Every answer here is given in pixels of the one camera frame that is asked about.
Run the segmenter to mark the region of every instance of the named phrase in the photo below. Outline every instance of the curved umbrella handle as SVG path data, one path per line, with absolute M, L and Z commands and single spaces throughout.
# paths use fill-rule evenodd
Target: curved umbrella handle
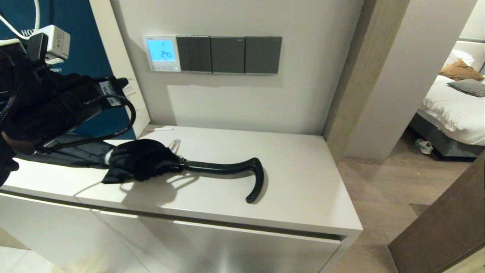
M 184 169 L 193 172 L 206 172 L 213 174 L 236 174 L 244 171 L 252 171 L 256 175 L 256 183 L 253 191 L 246 197 L 249 204 L 256 201 L 264 184 L 264 170 L 261 162 L 256 157 L 236 164 L 215 164 L 197 161 L 187 161 L 182 163 Z

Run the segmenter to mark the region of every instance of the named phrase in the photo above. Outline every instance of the charger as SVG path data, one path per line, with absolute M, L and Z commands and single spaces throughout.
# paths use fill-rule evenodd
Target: charger
M 34 34 L 44 33 L 48 39 L 46 63 L 53 65 L 67 60 L 69 57 L 69 45 L 71 35 L 62 29 L 49 25 L 36 31 Z

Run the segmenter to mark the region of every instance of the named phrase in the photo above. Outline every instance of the thermostat display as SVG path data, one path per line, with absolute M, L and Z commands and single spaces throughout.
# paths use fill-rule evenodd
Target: thermostat display
M 143 36 L 145 50 L 152 71 L 180 72 L 175 37 Z

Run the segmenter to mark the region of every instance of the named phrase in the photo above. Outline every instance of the white bedsheet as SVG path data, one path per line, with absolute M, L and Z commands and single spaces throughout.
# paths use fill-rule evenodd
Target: white bedsheet
M 438 76 L 418 114 L 449 138 L 469 145 L 485 146 L 485 98 L 464 94 L 446 84 L 452 81 Z

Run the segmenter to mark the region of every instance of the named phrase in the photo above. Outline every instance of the folded umbrella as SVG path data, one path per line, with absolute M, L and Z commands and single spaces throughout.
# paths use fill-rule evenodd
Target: folded umbrella
M 83 137 L 70 133 L 57 138 L 50 146 L 80 139 Z M 118 184 L 130 179 L 144 181 L 166 172 L 190 171 L 230 175 L 252 171 L 256 176 L 256 183 L 246 197 L 248 203 L 256 201 L 264 183 L 263 167 L 255 157 L 236 164 L 187 161 L 174 154 L 162 143 L 152 139 L 133 140 L 118 146 L 106 142 L 94 142 L 63 148 L 49 154 L 20 154 L 17 157 L 70 167 L 109 169 L 102 181 L 104 184 Z

